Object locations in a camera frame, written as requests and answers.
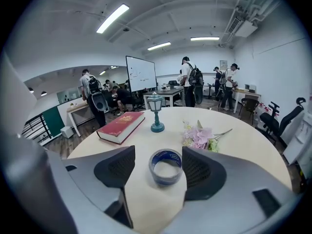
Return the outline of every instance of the green leaf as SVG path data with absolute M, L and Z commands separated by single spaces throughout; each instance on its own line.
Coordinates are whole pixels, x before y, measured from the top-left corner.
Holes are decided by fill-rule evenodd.
M 201 126 L 199 120 L 197 120 L 197 126 L 198 126 L 198 128 L 203 129 L 203 127 Z

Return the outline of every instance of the round table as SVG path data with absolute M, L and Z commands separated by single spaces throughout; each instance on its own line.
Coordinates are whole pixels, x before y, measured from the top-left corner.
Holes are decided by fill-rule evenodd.
M 166 107 L 159 112 L 165 130 L 150 130 L 155 114 L 144 111 L 145 120 L 121 144 L 100 139 L 96 132 L 88 136 L 68 158 L 106 152 L 122 146 L 135 145 L 136 165 L 125 186 L 126 200 L 134 229 L 140 233 L 158 233 L 182 209 L 186 191 L 183 173 L 180 181 L 172 186 L 158 187 L 148 168 L 151 155 L 164 148 L 182 153 L 183 121 L 211 127 L 214 134 L 233 130 L 219 139 L 220 153 L 252 161 L 292 189 L 286 165 L 276 148 L 255 128 L 247 123 L 212 110 L 189 107 Z

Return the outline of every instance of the lamp base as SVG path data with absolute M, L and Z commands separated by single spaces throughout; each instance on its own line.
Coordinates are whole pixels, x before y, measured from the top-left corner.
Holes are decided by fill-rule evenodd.
M 154 132 L 154 133 L 160 133 L 160 132 L 162 132 L 162 131 L 165 130 L 165 125 L 164 125 L 163 123 L 160 122 L 159 125 L 156 126 L 155 123 L 153 123 L 153 124 L 151 125 L 151 130 L 152 130 L 152 132 Z

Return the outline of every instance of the cap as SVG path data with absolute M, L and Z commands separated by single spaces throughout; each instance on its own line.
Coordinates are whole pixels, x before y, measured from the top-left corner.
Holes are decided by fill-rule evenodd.
M 237 69 L 237 64 L 236 64 L 236 63 L 233 63 L 233 64 L 231 65 L 231 67 L 233 67 L 233 66 Z
M 183 61 L 189 61 L 190 59 L 188 58 L 188 57 L 183 57 L 183 59 L 182 59 L 182 65 L 183 65 Z

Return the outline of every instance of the air conditioner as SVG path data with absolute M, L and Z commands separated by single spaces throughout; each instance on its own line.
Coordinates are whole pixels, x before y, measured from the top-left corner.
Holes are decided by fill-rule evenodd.
M 240 28 L 236 31 L 235 36 L 247 37 L 254 32 L 258 27 L 253 26 L 252 22 L 244 21 Z
M 229 27 L 228 32 L 231 34 L 237 27 L 239 27 L 241 24 L 241 20 L 239 20 L 237 17 L 234 18 L 234 21 L 232 22 L 231 26 Z

